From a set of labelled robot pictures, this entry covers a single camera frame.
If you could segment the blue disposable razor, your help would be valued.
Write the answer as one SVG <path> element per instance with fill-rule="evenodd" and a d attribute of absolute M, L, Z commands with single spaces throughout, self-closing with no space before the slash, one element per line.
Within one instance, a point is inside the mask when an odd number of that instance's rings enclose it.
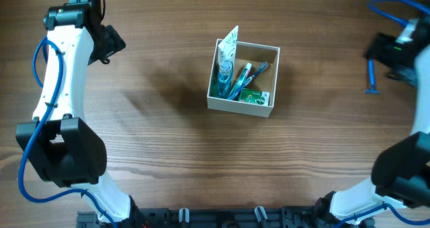
<path fill-rule="evenodd" d="M 364 89 L 363 92 L 367 94 L 378 94 L 379 91 L 376 89 L 376 77 L 374 72 L 374 62 L 372 59 L 368 59 L 367 70 L 369 87 Z"/>

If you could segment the white patterned cream tube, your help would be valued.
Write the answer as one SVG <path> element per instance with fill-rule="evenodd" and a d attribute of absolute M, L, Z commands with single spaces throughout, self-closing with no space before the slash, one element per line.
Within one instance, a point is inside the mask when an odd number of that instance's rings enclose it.
<path fill-rule="evenodd" d="M 218 44 L 218 64 L 229 61 L 234 65 L 237 51 L 239 27 L 235 26 L 228 35 Z"/>

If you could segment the blue white toothbrush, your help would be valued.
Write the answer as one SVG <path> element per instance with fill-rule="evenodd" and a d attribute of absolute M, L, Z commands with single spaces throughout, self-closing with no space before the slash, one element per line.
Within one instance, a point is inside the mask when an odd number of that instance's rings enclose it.
<path fill-rule="evenodd" d="M 269 64 L 267 61 L 262 62 L 262 64 L 259 66 L 258 70 L 252 74 L 252 76 L 248 77 L 246 80 L 243 81 L 243 84 L 238 87 L 235 91 L 233 91 L 228 97 L 227 100 L 234 100 L 237 95 L 240 93 L 240 91 L 245 88 L 246 86 L 248 86 L 248 84 L 250 84 L 250 82 L 252 82 L 252 80 L 254 80 L 260 73 L 264 72 L 267 70 Z"/>

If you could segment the blue Listerine mouthwash bottle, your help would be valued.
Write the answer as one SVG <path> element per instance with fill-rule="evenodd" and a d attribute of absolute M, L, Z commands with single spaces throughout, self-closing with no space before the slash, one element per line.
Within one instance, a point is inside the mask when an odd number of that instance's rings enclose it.
<path fill-rule="evenodd" d="M 218 97 L 227 98 L 230 93 L 234 65 L 231 61 L 222 61 L 218 68 Z"/>

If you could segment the white square box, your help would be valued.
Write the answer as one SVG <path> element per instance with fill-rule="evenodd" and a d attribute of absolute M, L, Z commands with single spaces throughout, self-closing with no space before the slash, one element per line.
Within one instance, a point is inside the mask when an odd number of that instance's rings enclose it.
<path fill-rule="evenodd" d="M 208 93 L 206 94 L 207 106 L 212 110 L 221 110 L 225 112 L 234 112 L 238 114 L 247 114 L 252 116 L 268 117 L 275 105 L 275 94 L 277 87 L 277 72 L 280 59 L 280 48 L 276 46 L 267 46 L 262 44 L 253 44 L 249 42 L 237 42 L 236 59 L 232 82 L 241 74 L 242 68 L 247 64 L 252 64 L 252 72 L 255 72 L 262 62 L 268 63 L 268 68 L 259 74 L 247 86 L 248 89 L 266 91 L 269 93 L 268 105 L 262 106 L 249 104 L 236 100 L 226 100 L 217 98 L 215 95 L 215 86 L 218 74 L 218 49 L 214 50 L 210 80 L 208 84 Z"/>

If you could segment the Colgate toothpaste tube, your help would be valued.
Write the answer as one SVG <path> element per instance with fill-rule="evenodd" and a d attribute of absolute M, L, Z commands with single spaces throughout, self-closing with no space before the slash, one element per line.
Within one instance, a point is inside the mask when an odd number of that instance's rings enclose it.
<path fill-rule="evenodd" d="M 240 87 L 240 86 L 243 84 L 243 82 L 246 80 L 246 78 L 247 78 L 247 76 L 248 76 L 249 72 L 251 71 L 251 69 L 252 69 L 252 64 L 251 64 L 251 63 L 247 63 L 247 64 L 244 66 L 244 68 L 243 68 L 243 70 L 242 70 L 242 72 L 241 72 L 241 74 L 240 74 L 239 78 L 237 79 L 237 81 L 236 81 L 235 85 L 233 86 L 233 88 L 232 88 L 231 92 L 230 92 L 230 93 L 229 93 L 229 95 L 228 95 L 228 100 L 233 100 L 233 99 L 235 98 L 235 96 L 236 96 L 236 91 L 239 89 L 239 87 Z"/>

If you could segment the green Dettol soap pack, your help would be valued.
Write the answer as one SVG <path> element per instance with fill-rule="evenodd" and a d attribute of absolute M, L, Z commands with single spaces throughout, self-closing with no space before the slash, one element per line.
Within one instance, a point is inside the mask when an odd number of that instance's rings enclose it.
<path fill-rule="evenodd" d="M 258 91 L 254 89 L 243 88 L 239 94 L 238 101 L 255 104 L 259 106 L 268 106 L 270 93 L 268 91 Z"/>

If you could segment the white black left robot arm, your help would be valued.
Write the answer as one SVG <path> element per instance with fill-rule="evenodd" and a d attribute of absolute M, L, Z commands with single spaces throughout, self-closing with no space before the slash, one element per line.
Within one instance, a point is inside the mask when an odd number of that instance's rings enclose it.
<path fill-rule="evenodd" d="M 32 120 L 19 124 L 16 139 L 23 149 L 18 186 L 25 198 L 26 163 L 62 195 L 77 193 L 96 212 L 105 227 L 134 227 L 139 211 L 107 172 L 104 142 L 85 122 L 87 68 L 109 63 L 125 42 L 110 25 L 103 25 L 105 0 L 69 0 L 51 7 L 44 17 L 47 35 L 36 48 L 43 54 L 46 73 Z"/>

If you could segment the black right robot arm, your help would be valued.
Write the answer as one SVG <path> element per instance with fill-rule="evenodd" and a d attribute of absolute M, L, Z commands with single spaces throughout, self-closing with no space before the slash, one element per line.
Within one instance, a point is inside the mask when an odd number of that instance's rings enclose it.
<path fill-rule="evenodd" d="M 390 68 L 390 79 L 416 87 L 415 117 L 410 135 L 383 151 L 369 178 L 334 192 L 325 222 L 335 227 L 360 225 L 386 210 L 408 225 L 429 220 L 402 217 L 402 208 L 429 206 L 429 18 L 411 19 L 399 36 L 376 34 L 365 52 L 369 67 L 378 61 Z"/>

